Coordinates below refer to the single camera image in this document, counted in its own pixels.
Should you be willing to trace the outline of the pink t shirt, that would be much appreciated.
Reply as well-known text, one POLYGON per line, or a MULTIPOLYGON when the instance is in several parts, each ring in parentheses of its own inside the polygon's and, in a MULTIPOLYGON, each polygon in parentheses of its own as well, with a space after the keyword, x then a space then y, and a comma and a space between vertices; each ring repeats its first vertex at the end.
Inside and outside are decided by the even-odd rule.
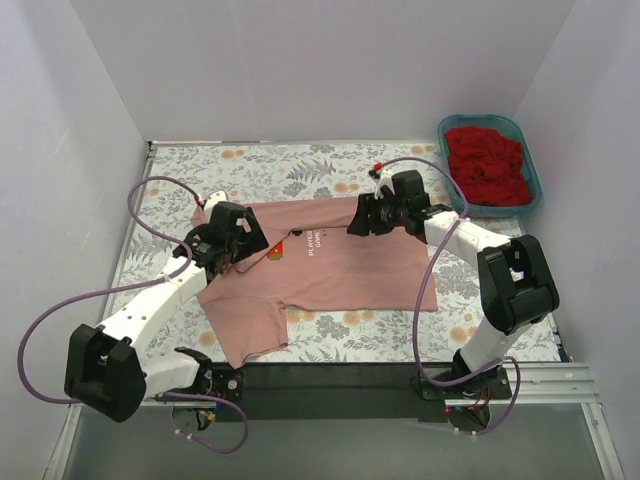
POLYGON ((233 368, 288 344, 287 307, 410 311, 429 263, 397 228, 350 235, 354 197, 254 203, 267 249, 229 267, 198 296, 233 368))

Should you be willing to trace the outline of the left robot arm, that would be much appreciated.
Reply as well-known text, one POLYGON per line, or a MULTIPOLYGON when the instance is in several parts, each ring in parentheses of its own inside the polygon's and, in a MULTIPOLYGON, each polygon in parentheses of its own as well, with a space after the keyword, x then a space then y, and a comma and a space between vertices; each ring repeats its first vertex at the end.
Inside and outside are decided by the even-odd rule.
POLYGON ((231 265, 265 250, 268 241, 249 207, 212 201, 208 222, 172 251, 156 284, 142 289, 95 327, 80 325, 69 341, 64 391, 123 422, 141 403, 172 391, 193 400, 213 386, 212 362, 186 347, 149 361, 141 356, 168 321, 231 265))

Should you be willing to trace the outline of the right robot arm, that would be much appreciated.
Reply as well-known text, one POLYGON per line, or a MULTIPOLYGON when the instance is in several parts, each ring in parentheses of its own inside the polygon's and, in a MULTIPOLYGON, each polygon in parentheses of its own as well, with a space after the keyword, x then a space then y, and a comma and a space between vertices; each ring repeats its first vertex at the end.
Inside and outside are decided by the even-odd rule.
POLYGON ((478 275, 484 313, 470 340, 459 349, 450 376, 420 376, 437 388, 452 388, 475 397, 489 384, 488 371, 500 367, 506 354, 532 325, 560 303, 540 242, 532 235, 509 237, 468 221, 450 207, 434 204, 416 170, 393 174, 382 165, 369 172, 373 192, 358 197, 347 231, 365 237, 396 228, 469 264, 478 275))

